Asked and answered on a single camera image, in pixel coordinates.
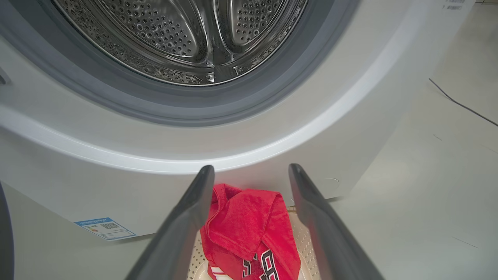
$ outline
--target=cable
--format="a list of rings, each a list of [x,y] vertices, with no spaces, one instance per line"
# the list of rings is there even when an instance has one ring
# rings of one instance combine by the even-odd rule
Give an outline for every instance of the cable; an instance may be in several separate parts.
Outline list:
[[[451,100],[451,101],[455,102],[456,104],[458,104],[458,105],[462,106],[463,108],[465,108],[465,109],[467,109],[467,110],[471,111],[472,113],[474,113],[474,114],[478,115],[479,117],[481,117],[481,118],[485,119],[486,121],[488,121],[488,122],[490,122],[490,123],[492,123],[492,124],[494,124],[495,126],[497,126],[497,127],[498,127],[498,124],[497,124],[497,123],[495,123],[495,122],[493,122],[492,120],[490,120],[490,119],[488,119],[488,118],[484,117],[483,115],[481,115],[481,114],[477,113],[476,111],[474,111],[474,110],[470,109],[469,107],[467,107],[467,106],[463,105],[462,103],[459,103],[459,102],[458,102],[458,101],[456,101],[455,99],[451,98],[448,94],[446,94],[446,93],[444,92],[444,90],[442,90],[442,89],[441,89],[441,88],[440,88],[440,87],[439,87],[436,83],[434,83],[434,81],[433,81],[431,78],[429,78],[429,81],[431,81],[431,82],[432,82],[432,83],[433,83],[433,84],[434,84],[434,85],[435,85],[435,86],[436,86],[436,87],[437,87],[437,88],[438,88],[438,89],[439,89],[439,90],[440,90],[440,91],[441,91],[441,92],[442,92],[442,93],[443,93],[446,97],[448,97],[448,99],[449,99],[449,100]]]

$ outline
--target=front-loading washing machine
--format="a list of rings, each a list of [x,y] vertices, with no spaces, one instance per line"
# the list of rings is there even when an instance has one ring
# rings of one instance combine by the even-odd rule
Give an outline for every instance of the front-loading washing machine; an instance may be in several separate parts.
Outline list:
[[[346,195],[465,0],[2,0],[0,180],[71,222],[154,233],[195,174]]]

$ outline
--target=tile floor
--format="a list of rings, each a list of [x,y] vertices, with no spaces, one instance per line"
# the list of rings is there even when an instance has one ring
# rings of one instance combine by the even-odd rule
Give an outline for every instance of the tile floor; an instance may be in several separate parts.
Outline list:
[[[498,122],[498,6],[474,7],[433,79]],[[5,192],[16,201],[17,280],[120,280],[149,242],[96,239]],[[351,194],[333,206],[388,280],[498,279],[497,199],[498,128],[427,82]]]

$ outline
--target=washing machine opening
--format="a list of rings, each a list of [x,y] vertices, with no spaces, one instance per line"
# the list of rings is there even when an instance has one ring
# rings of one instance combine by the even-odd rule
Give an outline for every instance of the washing machine opening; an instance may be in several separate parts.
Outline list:
[[[8,0],[0,32],[73,92],[203,127],[254,116],[324,60],[358,0]]]

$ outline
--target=red garment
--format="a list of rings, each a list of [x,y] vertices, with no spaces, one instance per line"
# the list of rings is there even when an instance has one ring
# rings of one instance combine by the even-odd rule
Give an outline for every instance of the red garment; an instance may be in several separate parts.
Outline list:
[[[201,238],[214,280],[297,280],[301,261],[278,192],[214,186]]]

